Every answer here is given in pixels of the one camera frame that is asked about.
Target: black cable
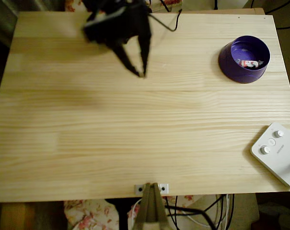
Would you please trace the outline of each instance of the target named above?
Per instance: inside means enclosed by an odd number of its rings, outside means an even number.
[[[170,30],[171,32],[174,32],[174,31],[177,30],[178,20],[179,20],[179,16],[180,16],[181,12],[182,12],[182,9],[179,10],[179,13],[178,13],[178,16],[177,16],[177,20],[176,20],[175,28],[174,29],[169,28],[167,25],[165,25],[164,23],[162,23],[159,19],[157,19],[156,17],[154,17],[152,14],[149,14],[149,16],[152,17],[154,20],[156,20],[159,24],[161,24],[162,26],[164,26],[166,29]]]
[[[217,2],[217,0],[215,0],[214,9],[218,10],[218,2]]]
[[[223,210],[223,196],[221,196],[220,220],[218,221],[217,229],[219,228],[220,223],[222,221],[222,210]]]
[[[290,29],[290,26],[288,26],[288,27],[277,27],[276,29],[277,30],[287,30],[287,29]]]
[[[225,194],[221,195],[217,200],[215,200],[209,207],[207,207],[204,211],[208,211],[209,209],[211,209],[214,205],[217,204],[217,202],[219,202],[224,196],[226,196]],[[195,216],[195,215],[200,215],[200,213],[190,213],[190,214],[176,214],[176,216]]]
[[[217,202],[219,202],[223,197],[225,196],[225,194],[221,195],[217,200],[214,201],[213,204],[211,204],[209,207],[207,207],[204,211],[208,211],[210,208],[212,208],[214,205],[217,204]]]
[[[196,208],[175,207],[175,206],[169,206],[169,205],[166,205],[165,208],[177,209],[177,210],[181,210],[181,211],[185,211],[185,212],[199,213],[206,219],[206,221],[208,222],[208,224],[212,230],[217,230],[216,227],[214,226],[214,223],[212,222],[212,220],[210,219],[210,217],[207,215],[207,213],[205,211],[202,211],[202,210],[196,209]]]
[[[165,2],[163,0],[160,0],[160,2],[162,3],[162,5],[165,7],[165,9],[167,10],[167,12],[170,12],[170,10],[168,9],[168,7],[166,6]]]
[[[175,220],[175,224],[177,224],[177,202],[178,202],[178,196],[175,197],[175,210],[174,210],[174,220]]]
[[[277,8],[274,8],[273,10],[270,10],[270,11],[265,12],[265,14],[272,13],[274,11],[277,11],[277,10],[281,9],[282,7],[285,7],[288,4],[290,4],[290,0],[288,2],[286,2],[286,3],[284,3],[283,5],[281,5],[281,6],[277,7]]]
[[[253,7],[253,5],[254,5],[254,1],[255,1],[255,0],[252,0],[250,8]]]
[[[229,222],[227,224],[226,230],[228,230],[229,227],[230,227],[230,224],[231,224],[231,221],[232,221],[232,216],[233,216],[233,211],[234,211],[234,194],[232,196],[232,209],[231,209],[230,219],[229,219]]]
[[[167,199],[167,197],[165,197],[165,200],[166,200],[166,204],[167,204],[167,206],[169,207],[169,203],[168,203],[168,199]],[[179,228],[178,228],[176,222],[174,221],[174,218],[173,218],[172,215],[171,215],[171,218],[172,218],[172,220],[173,220],[173,223],[174,223],[175,227],[177,228],[177,230],[179,230]]]

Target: knob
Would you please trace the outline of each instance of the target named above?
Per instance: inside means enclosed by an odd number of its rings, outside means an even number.
[[[274,132],[274,134],[275,134],[275,136],[276,136],[277,138],[281,138],[281,137],[283,137],[284,132],[281,131],[281,130],[277,130],[277,131]]]
[[[268,146],[263,145],[263,146],[261,147],[261,153],[263,153],[263,154],[268,154],[269,152],[270,152],[270,148],[269,148]]]

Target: white control panel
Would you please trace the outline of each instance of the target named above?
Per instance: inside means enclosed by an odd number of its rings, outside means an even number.
[[[290,186],[290,131],[279,123],[271,124],[251,147],[251,153]]]

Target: robotic arm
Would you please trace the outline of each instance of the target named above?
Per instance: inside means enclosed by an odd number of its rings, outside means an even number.
[[[151,30],[149,13],[144,0],[83,0],[87,9],[92,11],[84,26],[89,41],[104,43],[114,51],[122,64],[138,77],[146,77],[148,55],[150,50]],[[99,11],[105,15],[97,17]],[[143,71],[139,73],[127,56],[123,44],[138,36],[141,49]]]

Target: candy wrapper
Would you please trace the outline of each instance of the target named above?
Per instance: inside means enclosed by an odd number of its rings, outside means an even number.
[[[237,59],[236,63],[247,69],[256,69],[263,64],[263,61],[251,61]]]

